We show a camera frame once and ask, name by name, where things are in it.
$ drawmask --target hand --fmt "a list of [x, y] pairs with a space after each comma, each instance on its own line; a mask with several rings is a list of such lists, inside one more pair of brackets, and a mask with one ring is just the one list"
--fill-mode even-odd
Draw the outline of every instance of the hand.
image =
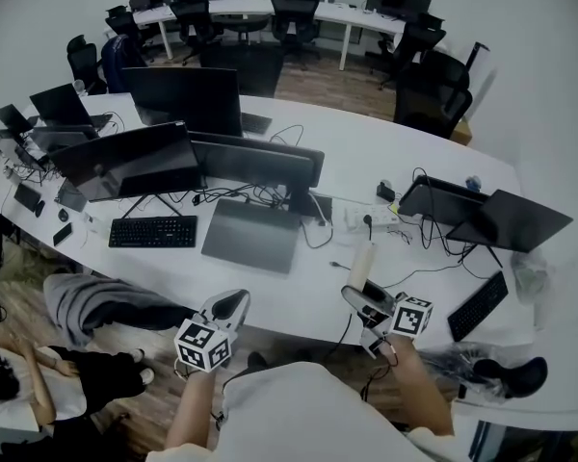
[[56, 361], [56, 366], [54, 366], [54, 370], [62, 374], [62, 376], [68, 376], [70, 378], [74, 378], [79, 376], [79, 370], [77, 369], [77, 365], [72, 361], [63, 361], [58, 360]]
[[400, 362], [401, 357], [407, 357], [416, 353], [413, 341], [409, 337], [389, 334], [385, 340], [386, 342], [379, 346], [379, 352], [387, 358], [392, 366], [396, 364], [397, 360]]

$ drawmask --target black pants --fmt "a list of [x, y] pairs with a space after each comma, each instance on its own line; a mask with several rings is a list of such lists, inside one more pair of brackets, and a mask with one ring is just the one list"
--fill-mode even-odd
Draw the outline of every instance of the black pants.
[[100, 411], [116, 398], [135, 397], [145, 385], [139, 372], [143, 369], [130, 354], [112, 356], [101, 352], [78, 352], [64, 347], [51, 347], [65, 361], [77, 365], [88, 408], [86, 415]]

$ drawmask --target white desk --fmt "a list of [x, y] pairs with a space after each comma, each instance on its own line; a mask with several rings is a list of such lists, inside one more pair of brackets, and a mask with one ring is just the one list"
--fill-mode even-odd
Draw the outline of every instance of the white desk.
[[[126, 129], [142, 127], [129, 94], [101, 95], [83, 98], [93, 114], [117, 112]], [[317, 193], [328, 194], [363, 203], [376, 202], [375, 188], [381, 179], [392, 182], [397, 191], [405, 192], [411, 184], [415, 167], [423, 167], [434, 177], [462, 185], [471, 174], [480, 176], [486, 193], [496, 189], [519, 193], [518, 180], [512, 167], [467, 147], [387, 121], [355, 115], [319, 106], [277, 99], [243, 96], [242, 109], [247, 113], [274, 119], [269, 134], [299, 121], [304, 126], [300, 146], [326, 153], [324, 169]], [[29, 107], [24, 114], [35, 111]], [[297, 140], [300, 129], [284, 134], [287, 142]], [[234, 186], [214, 180], [217, 186]], [[52, 245], [52, 236], [63, 226], [58, 220], [60, 206], [52, 200], [62, 180], [44, 183], [40, 189], [46, 201], [40, 218], [13, 200], [14, 190], [1, 174], [0, 212], [42, 242]], [[197, 248], [192, 249], [110, 249], [107, 241], [87, 231], [79, 215], [71, 213], [74, 234], [58, 250], [83, 265], [105, 275], [132, 282], [166, 297], [198, 309], [203, 301], [217, 293], [244, 288], [252, 295], [247, 324], [312, 339], [336, 342], [347, 324], [350, 306], [340, 294], [347, 272], [329, 265], [337, 261], [350, 266], [356, 245], [366, 235], [347, 233], [343, 208], [349, 203], [333, 202], [334, 238], [321, 249], [311, 250], [300, 234], [293, 268], [288, 275], [232, 264], [201, 255], [201, 247], [214, 213], [215, 204], [202, 203], [193, 207], [187, 196], [181, 208], [184, 215], [198, 215]], [[130, 208], [128, 200], [88, 204], [90, 214], [111, 221]], [[168, 216], [170, 210], [155, 199], [143, 204], [144, 212], [134, 211], [133, 217]], [[446, 258], [441, 244], [433, 242], [424, 250], [414, 226], [402, 225], [413, 236], [407, 246], [396, 236], [375, 232], [373, 239], [379, 252], [370, 278], [380, 285], [401, 280], [417, 269], [440, 269], [453, 265], [456, 259]], [[313, 244], [328, 237], [328, 229], [307, 225]], [[452, 243], [452, 248], [461, 248]], [[478, 326], [467, 340], [498, 345], [520, 345], [533, 341], [533, 308], [518, 302], [514, 291], [507, 251], [496, 250], [505, 264], [510, 295]], [[487, 251], [476, 249], [467, 259], [467, 266], [478, 275], [488, 276], [497, 266]], [[484, 281], [469, 275], [463, 268], [437, 273], [422, 273], [392, 292], [405, 291], [434, 302], [433, 318], [426, 333], [419, 338], [419, 347], [431, 347], [451, 342], [446, 317]], [[361, 325], [353, 320], [345, 342], [357, 344]]]
[[[210, 13], [219, 14], [266, 14], [274, 13], [270, 0], [210, 0]], [[141, 25], [158, 23], [167, 50], [167, 56], [173, 59], [171, 45], [167, 39], [167, 31], [164, 22], [175, 20], [175, 15], [169, 7], [159, 7], [149, 11], [134, 14], [135, 22]], [[379, 13], [365, 13], [360, 9], [351, 9], [347, 4], [321, 2], [315, 13], [315, 19], [326, 22], [336, 22], [345, 24], [345, 38], [343, 40], [343, 50], [340, 58], [340, 70], [345, 69], [347, 60], [347, 50], [349, 49], [349, 37], [353, 27], [370, 29], [382, 33], [396, 34], [402, 33], [405, 29], [405, 22], [393, 20], [390, 17]]]

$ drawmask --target mouse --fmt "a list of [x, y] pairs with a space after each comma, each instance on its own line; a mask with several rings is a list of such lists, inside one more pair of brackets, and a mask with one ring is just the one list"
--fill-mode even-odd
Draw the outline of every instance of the mouse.
[[64, 209], [60, 209], [60, 212], [58, 213], [58, 219], [61, 220], [62, 222], [67, 222], [68, 212], [65, 211]]
[[45, 201], [42, 200], [41, 202], [39, 202], [37, 204], [37, 207], [35, 207], [35, 216], [37, 218], [40, 218], [40, 213], [42, 213], [42, 210], [45, 208]]

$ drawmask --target power adapter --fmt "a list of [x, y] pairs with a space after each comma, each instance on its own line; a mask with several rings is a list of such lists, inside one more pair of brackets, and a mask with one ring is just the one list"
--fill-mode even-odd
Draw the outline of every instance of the power adapter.
[[390, 204], [393, 204], [394, 200], [396, 200], [396, 193], [390, 187], [386, 186], [384, 182], [380, 182], [377, 186], [377, 196]]

